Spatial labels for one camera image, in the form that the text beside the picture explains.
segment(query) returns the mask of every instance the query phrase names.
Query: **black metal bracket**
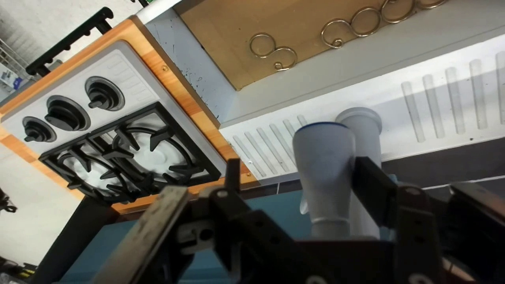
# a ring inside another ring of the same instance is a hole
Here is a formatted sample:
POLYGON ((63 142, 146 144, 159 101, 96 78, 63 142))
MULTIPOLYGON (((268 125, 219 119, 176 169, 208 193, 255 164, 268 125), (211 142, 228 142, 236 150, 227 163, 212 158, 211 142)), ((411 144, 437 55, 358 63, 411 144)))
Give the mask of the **black metal bracket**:
POLYGON ((0 190, 0 212, 4 210, 7 213, 15 213, 17 207, 10 202, 9 196, 6 196, 1 190, 0 190))
POLYGON ((440 256, 456 261, 476 281, 505 283, 505 202, 498 196, 457 183, 443 202, 429 191, 394 185, 367 158, 356 158, 351 186, 378 226, 396 229, 400 283, 410 276, 438 279, 432 264, 440 256))
POLYGON ((88 21, 80 24, 74 32, 66 35, 59 43, 50 48, 45 54, 36 59, 31 65, 26 66, 26 73, 31 76, 45 76, 48 70, 45 63, 52 63, 52 60, 63 51, 69 51, 70 44, 74 44, 78 38, 88 37, 91 30, 96 27, 102 35, 110 30, 110 25, 105 19, 111 19, 113 13, 108 8, 100 8, 96 14, 93 14, 88 21))
POLYGON ((268 215, 250 210, 236 193, 214 191, 209 212, 217 220, 214 253, 233 281, 334 283, 329 270, 306 254, 268 215))
POLYGON ((146 0, 138 0, 138 3, 141 5, 141 7, 148 7, 148 2, 146 0))
POLYGON ((37 265, 29 283, 58 283, 100 227, 116 218, 118 213, 110 208, 110 204, 85 196, 37 265))

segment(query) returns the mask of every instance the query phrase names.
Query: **metal ring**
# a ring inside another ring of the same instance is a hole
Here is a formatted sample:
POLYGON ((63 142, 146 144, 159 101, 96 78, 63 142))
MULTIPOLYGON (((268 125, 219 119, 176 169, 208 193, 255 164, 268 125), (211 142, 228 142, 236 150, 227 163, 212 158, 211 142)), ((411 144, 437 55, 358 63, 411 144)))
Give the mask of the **metal ring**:
POLYGON ((288 48, 288 46, 279 46, 279 48, 274 49, 274 52, 288 52, 290 57, 291 57, 291 62, 290 62, 288 65, 283 65, 282 62, 274 62, 274 63, 272 63, 272 68, 274 68, 276 71, 290 70, 290 68, 295 66, 296 62, 298 62, 298 54, 295 52, 295 49, 291 49, 291 48, 288 48))
POLYGON ((364 8, 358 10, 356 13, 353 13, 353 16, 350 18, 351 33, 353 33, 355 37, 358 37, 358 38, 366 38, 366 37, 372 35, 372 33, 380 27, 380 19, 381 19, 381 10, 377 10, 377 8, 373 8, 373 7, 364 7, 364 8), (364 14, 364 13, 375 13, 375 14, 377 14, 377 22, 375 22, 375 25, 373 25, 369 32, 359 33, 359 32, 356 32, 356 29, 355 29, 355 19, 356 19, 358 16, 364 14))
POLYGON ((399 22, 411 18, 411 16, 416 13, 416 10, 414 10, 416 2, 414 2, 414 0, 410 0, 410 10, 408 10, 403 16, 396 18, 396 19, 389 19, 389 18, 384 16, 383 10, 386 10, 388 5, 394 5, 394 3, 397 3, 397 0, 384 0, 384 2, 381 3, 381 7, 380 7, 380 19, 381 19, 383 22, 389 24, 389 25, 396 25, 396 24, 399 24, 399 22))
POLYGON ((88 78, 88 79, 85 81, 85 84, 83 84, 85 93, 89 93, 89 89, 91 89, 93 84, 104 84, 104 85, 107 85, 110 90, 113 90, 113 93, 116 95, 118 103, 116 103, 115 108, 110 108, 110 109, 108 109, 110 112, 116 112, 116 111, 123 109, 123 106, 126 104, 126 101, 124 101, 124 95, 123 95, 123 92, 121 92, 119 87, 116 87, 111 81, 108 81, 108 79, 105 79, 105 78, 91 76, 91 78, 88 78))
POLYGON ((274 52, 276 48, 277 48, 277 43, 268 33, 255 33, 255 35, 250 37, 249 51, 250 51, 250 54, 254 54, 258 59, 266 59, 269 54, 274 52), (258 54, 258 52, 254 51, 254 41, 257 41, 258 38, 266 38, 268 41, 271 41, 271 49, 266 54, 258 54))
POLYGON ((437 8, 440 5, 444 5, 448 0, 438 0, 435 3, 430 3, 430 5, 422 5, 419 0, 416 0, 416 8, 419 10, 432 10, 432 8, 437 8))
POLYGON ((332 41, 328 41, 326 40, 326 29, 331 27, 331 25, 345 25, 347 29, 350 29, 350 24, 343 19, 332 19, 332 21, 328 21, 321 29, 320 29, 320 41, 331 48, 331 49, 339 49, 340 46, 343 46, 343 40, 342 38, 334 38, 332 41))
POLYGON ((408 284, 432 284, 432 279, 421 273, 413 273, 408 276, 408 284))
POLYGON ((36 119, 36 117, 25 117, 25 119, 22 119, 22 126, 26 126, 29 122, 37 123, 44 130, 48 131, 50 137, 45 142, 55 142, 56 141, 58 136, 56 136, 56 133, 53 131, 53 128, 48 123, 45 123, 44 120, 36 119))
POLYGON ((63 96, 63 95, 53 95, 53 96, 48 96, 48 100, 45 101, 45 108, 48 109, 48 106, 53 103, 53 101, 61 101, 61 103, 66 103, 69 106, 74 108, 75 112, 78 112, 83 119, 83 126, 78 130, 78 131, 86 131, 89 126, 91 126, 91 119, 89 119, 89 114, 74 100, 67 98, 67 96, 63 96))

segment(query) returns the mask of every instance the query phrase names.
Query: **gas stove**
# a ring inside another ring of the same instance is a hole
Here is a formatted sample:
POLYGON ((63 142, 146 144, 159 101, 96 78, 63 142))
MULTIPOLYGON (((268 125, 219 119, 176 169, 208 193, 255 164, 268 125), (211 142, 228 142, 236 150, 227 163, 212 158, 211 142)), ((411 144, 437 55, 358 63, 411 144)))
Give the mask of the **gas stove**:
POLYGON ((126 43, 61 78, 3 125, 67 188, 107 202, 212 182, 225 167, 126 43))

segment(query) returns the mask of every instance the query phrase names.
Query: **brown panel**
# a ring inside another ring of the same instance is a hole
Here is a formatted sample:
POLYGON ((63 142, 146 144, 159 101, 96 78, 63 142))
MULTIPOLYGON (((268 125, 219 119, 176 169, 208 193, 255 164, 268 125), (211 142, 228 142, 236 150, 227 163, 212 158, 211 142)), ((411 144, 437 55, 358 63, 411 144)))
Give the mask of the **brown panel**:
MULTIPOLYGON (((380 24, 377 8, 383 0, 186 0, 178 7, 179 16, 192 35, 200 41, 208 55, 220 68, 228 82, 242 89, 265 76, 276 73, 274 62, 290 62, 288 52, 272 52, 266 60, 257 59, 249 51, 249 41, 255 33, 268 33, 276 46, 291 48, 298 62, 318 55, 328 48, 320 40, 321 27, 331 19, 350 21, 355 13, 358 33, 372 30, 380 24)), ((399 0, 388 5, 386 18, 399 19, 408 13, 414 2, 399 0)), ((331 25, 326 30, 329 41, 342 38, 350 41, 351 35, 345 25, 331 25)), ((266 52, 271 49, 266 38, 255 40, 254 49, 266 52)))

